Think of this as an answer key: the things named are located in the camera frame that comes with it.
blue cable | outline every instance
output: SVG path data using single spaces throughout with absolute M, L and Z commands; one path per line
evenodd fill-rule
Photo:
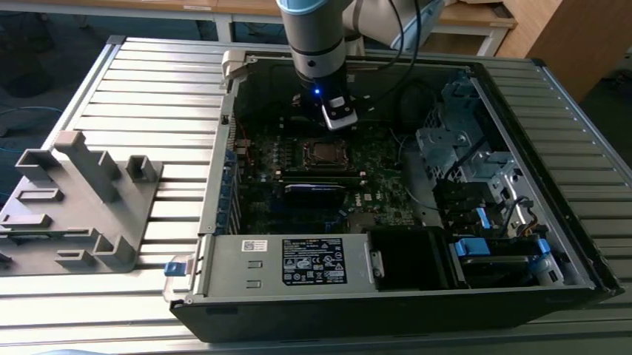
M 0 112 L 0 116 L 6 114 L 6 113 L 10 113 L 13 111 L 18 111 L 21 109 L 45 109 L 47 111 L 54 111 L 57 112 L 58 114 L 62 113 L 62 111 L 59 109 L 55 109 L 54 107 L 47 107 L 47 106 L 23 106 L 23 107 L 15 107 L 14 109 L 7 109 L 6 111 L 2 111 Z
M 23 153 L 21 150 L 11 150 L 11 149 L 6 149 L 6 148 L 0 148 L 0 151 L 6 152 L 6 153 L 17 153 L 17 154 Z

slotted aluminum surface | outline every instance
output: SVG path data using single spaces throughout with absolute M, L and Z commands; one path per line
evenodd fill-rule
M 610 338 L 606 344 L 629 348 L 632 293 L 590 309 L 558 312 L 500 331 L 265 344 L 206 345 L 196 340 L 162 301 L 161 266 L 194 248 L 221 104 L 220 60 L 221 53 L 232 48 L 285 51 L 279 46 L 231 44 L 228 48 L 210 42 L 142 38 L 128 38 L 122 45 L 104 48 L 43 148 L 57 130 L 78 129 L 90 148 L 106 149 L 114 159 L 144 154 L 164 161 L 137 268 L 129 274 L 1 278 L 0 345 L 7 347 L 0 353 L 33 354 L 54 349 L 122 354 L 265 349 L 275 353 L 285 349 L 295 354 L 304 349 L 454 347 L 476 342 L 467 352 L 482 354 L 510 341 L 510 351 L 522 354 L 534 346 L 539 349 L 538 341 L 543 340 L 546 346 L 570 346 L 581 352 L 602 347 L 603 337 Z M 427 58 L 479 61 L 486 66 L 574 212 L 614 273 L 629 285 L 627 170 L 546 70 L 524 60 L 452 55 Z M 173 289 L 185 292 L 186 281 L 176 279 Z M 428 351 L 434 354 L 440 348 Z

motherboard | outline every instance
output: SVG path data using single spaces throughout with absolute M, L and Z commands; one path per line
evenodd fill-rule
M 301 116 L 245 117 L 233 149 L 241 234 L 359 233 L 419 223 L 402 182 L 400 140 L 383 123 L 329 132 Z

barcode sticker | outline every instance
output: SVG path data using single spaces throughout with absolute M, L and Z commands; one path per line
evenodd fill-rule
M 182 8 L 185 10 L 197 10 L 197 11 L 209 11 L 209 7 L 206 6 L 188 6 L 188 5 L 184 5 Z
M 240 244 L 241 251 L 267 251 L 267 240 L 244 240 Z

power supply label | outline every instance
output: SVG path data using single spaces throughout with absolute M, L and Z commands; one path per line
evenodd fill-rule
M 345 283 L 341 239 L 283 239 L 287 286 Z

